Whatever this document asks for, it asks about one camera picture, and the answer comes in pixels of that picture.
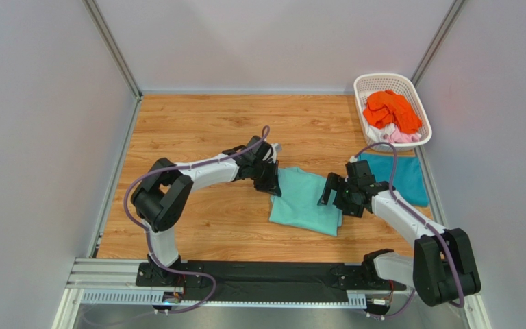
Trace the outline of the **teal green t shirt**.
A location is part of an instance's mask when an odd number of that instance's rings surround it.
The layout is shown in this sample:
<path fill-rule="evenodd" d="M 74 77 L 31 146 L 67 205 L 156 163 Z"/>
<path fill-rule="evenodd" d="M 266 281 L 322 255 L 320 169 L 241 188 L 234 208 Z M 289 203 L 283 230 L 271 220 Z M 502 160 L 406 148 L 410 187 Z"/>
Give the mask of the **teal green t shirt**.
<path fill-rule="evenodd" d="M 281 196 L 271 197 L 271 223 L 337 235 L 342 211 L 333 204 L 318 204 L 327 178 L 298 167 L 281 168 L 278 178 Z"/>

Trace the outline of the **blue t shirt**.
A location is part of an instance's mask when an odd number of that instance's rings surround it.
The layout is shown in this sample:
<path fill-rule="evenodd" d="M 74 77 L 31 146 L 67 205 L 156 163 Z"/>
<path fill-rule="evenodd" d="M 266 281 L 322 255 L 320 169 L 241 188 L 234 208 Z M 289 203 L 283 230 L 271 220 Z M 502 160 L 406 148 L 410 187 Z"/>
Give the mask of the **blue t shirt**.
<path fill-rule="evenodd" d="M 394 159 L 394 156 L 366 153 L 358 156 L 358 160 L 366 160 L 368 162 L 371 172 L 378 182 L 390 182 Z M 397 158 L 392 185 L 409 204 L 419 207 L 427 207 L 429 205 L 429 198 L 418 158 L 409 156 Z"/>

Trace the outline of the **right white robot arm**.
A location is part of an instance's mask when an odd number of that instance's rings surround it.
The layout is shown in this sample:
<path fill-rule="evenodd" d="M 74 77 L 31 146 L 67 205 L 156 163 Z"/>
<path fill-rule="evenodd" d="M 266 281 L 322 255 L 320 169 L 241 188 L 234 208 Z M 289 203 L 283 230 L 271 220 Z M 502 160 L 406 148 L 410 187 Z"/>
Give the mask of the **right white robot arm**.
<path fill-rule="evenodd" d="M 344 215 L 369 212 L 383 219 L 408 243 L 413 256 L 382 249 L 364 257 L 363 265 L 376 280 L 392 280 L 415 290 L 428 306 L 464 304 L 481 291 L 481 279 L 468 234 L 428 219 L 408 204 L 395 187 L 378 182 L 367 161 L 348 162 L 347 176 L 329 173 L 318 204 L 334 205 Z"/>

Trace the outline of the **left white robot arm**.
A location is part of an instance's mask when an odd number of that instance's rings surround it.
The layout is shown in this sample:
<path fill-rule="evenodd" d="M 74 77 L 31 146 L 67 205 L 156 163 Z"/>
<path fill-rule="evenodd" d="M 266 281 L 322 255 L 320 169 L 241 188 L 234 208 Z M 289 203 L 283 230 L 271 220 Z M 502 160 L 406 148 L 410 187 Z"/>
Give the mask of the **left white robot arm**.
<path fill-rule="evenodd" d="M 173 286 L 193 274 L 183 269 L 176 244 L 175 226 L 190 194 L 216 184 L 252 180 L 259 192 L 280 196 L 278 143 L 253 136 L 246 145 L 227 149 L 196 162 L 157 160 L 150 171 L 137 179 L 126 193 L 144 229 L 148 263 L 138 277 L 140 285 Z"/>

